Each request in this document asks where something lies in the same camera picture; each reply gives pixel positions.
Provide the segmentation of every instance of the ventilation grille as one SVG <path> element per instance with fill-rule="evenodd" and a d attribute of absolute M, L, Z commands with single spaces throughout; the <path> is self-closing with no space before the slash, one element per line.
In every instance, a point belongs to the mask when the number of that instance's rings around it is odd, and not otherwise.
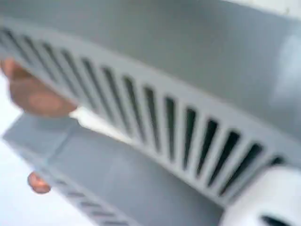
<path fill-rule="evenodd" d="M 45 161 L 37 158 L 29 150 L 21 152 L 22 157 L 33 164 L 37 172 L 51 186 L 58 189 L 67 200 L 83 213 L 87 214 L 90 219 L 100 226 L 140 226 L 137 222 L 127 217 L 121 211 L 111 207 L 106 202 L 99 200 L 98 197 L 92 195 L 85 188 L 70 181 L 60 172 L 54 170 L 49 165 L 45 165 Z"/>
<path fill-rule="evenodd" d="M 44 32 L 51 38 L 38 38 Z M 30 27 L 19 26 L 18 34 L 2 27 L 0 44 L 27 67 L 42 69 L 40 79 L 67 90 L 146 155 L 220 205 L 278 159 L 270 135 L 258 123 L 139 62 Z"/>

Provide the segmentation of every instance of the gray panel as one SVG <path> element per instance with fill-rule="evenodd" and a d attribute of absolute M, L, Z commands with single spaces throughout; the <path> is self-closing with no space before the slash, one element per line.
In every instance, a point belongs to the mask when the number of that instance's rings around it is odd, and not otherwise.
<path fill-rule="evenodd" d="M 77 120 L 69 117 L 46 119 L 23 114 L 3 138 L 45 157 L 56 150 L 76 126 L 79 126 Z"/>
<path fill-rule="evenodd" d="M 2 0 L 0 14 L 139 59 L 301 139 L 298 21 L 217 0 Z"/>
<path fill-rule="evenodd" d="M 217 225 L 221 208 L 121 142 L 73 132 L 52 165 L 142 225 Z"/>

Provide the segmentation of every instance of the white background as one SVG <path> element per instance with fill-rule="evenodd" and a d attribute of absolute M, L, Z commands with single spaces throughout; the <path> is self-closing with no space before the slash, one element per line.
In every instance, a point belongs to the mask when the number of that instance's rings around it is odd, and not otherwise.
<path fill-rule="evenodd" d="M 0 135 L 22 114 L 9 99 L 7 81 L 0 71 Z M 37 195 L 27 185 L 31 167 L 0 139 L 1 226 L 91 226 L 55 189 Z"/>

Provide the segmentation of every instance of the white cylindrical part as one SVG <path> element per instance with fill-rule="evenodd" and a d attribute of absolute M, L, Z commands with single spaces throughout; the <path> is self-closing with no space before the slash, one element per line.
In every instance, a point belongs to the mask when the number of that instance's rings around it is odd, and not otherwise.
<path fill-rule="evenodd" d="M 263 172 L 225 211 L 221 226 L 301 225 L 301 171 L 276 166 Z"/>

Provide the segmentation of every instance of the gray plastic device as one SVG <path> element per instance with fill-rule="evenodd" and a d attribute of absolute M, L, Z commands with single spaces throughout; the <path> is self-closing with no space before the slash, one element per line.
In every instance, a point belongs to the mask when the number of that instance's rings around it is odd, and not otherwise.
<path fill-rule="evenodd" d="M 24 114 L 4 139 L 100 225 L 217 225 L 221 216 L 221 207 L 133 147 L 75 119 Z"/>

